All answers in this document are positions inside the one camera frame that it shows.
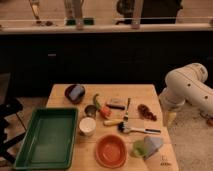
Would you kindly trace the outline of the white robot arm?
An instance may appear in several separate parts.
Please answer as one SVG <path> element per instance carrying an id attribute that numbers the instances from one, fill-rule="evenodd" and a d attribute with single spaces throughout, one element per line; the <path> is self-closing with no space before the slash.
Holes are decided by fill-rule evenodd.
<path id="1" fill-rule="evenodd" d="M 205 113 L 207 120 L 213 119 L 213 88 L 204 84 L 207 78 L 208 71 L 200 63 L 191 63 L 166 74 L 166 87 L 159 94 L 165 126 L 171 123 L 186 101 Z"/>

